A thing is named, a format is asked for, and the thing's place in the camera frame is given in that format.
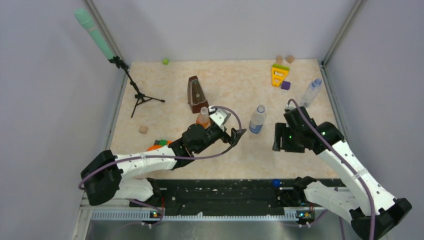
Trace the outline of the orange juice bottle yellow cap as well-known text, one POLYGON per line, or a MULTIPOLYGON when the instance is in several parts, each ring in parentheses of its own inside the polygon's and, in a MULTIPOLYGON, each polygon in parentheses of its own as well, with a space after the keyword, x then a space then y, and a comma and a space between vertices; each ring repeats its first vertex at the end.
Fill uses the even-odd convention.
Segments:
POLYGON ((196 124, 201 125, 205 129, 211 126, 211 120, 209 117, 209 109, 205 106, 203 106, 200 109, 200 112, 196 118, 196 124))

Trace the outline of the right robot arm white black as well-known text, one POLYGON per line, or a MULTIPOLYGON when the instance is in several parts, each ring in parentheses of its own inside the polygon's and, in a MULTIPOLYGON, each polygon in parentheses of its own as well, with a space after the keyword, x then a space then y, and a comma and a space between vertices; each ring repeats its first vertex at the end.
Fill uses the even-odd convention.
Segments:
POLYGON ((343 193, 313 177, 298 177, 293 185, 297 205, 311 203, 326 208, 349 222, 363 240, 381 239, 412 209, 406 198, 395 197, 369 173, 334 124, 317 125, 304 107, 287 107, 283 115, 286 122, 275 124, 273 151, 311 150, 349 190, 343 193))

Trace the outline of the blue cap labelled bottle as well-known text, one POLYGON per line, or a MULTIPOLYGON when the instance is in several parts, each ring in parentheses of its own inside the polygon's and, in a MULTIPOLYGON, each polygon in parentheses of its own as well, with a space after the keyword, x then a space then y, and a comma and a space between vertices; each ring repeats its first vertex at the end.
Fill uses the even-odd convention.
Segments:
POLYGON ((267 117, 266 108, 264 105, 258 105, 253 112, 248 129, 252 134, 258 135, 264 126, 267 117))

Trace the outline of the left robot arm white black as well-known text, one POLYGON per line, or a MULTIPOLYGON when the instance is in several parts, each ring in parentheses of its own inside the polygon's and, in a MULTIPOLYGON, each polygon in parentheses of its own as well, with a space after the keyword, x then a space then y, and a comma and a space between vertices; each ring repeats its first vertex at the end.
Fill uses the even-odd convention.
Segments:
POLYGON ((181 138, 158 149, 133 154, 113 154, 104 150, 80 173, 80 190, 85 191, 91 206, 98 206, 115 199, 136 200, 138 204, 154 207, 160 202, 160 189, 154 179, 136 179, 147 173, 160 170, 175 170, 198 160, 199 154, 216 141, 237 145, 247 130, 231 129, 212 124, 204 128, 192 124, 181 138))

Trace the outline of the clear small water bottle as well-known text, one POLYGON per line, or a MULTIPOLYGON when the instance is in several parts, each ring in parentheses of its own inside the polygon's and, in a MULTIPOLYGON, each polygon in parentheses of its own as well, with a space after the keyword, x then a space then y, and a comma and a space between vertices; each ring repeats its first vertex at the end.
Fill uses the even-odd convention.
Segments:
POLYGON ((300 103, 298 104, 300 107, 308 108, 312 102, 317 97, 323 86, 323 80, 320 78, 316 78, 308 84, 305 92, 303 93, 300 103))

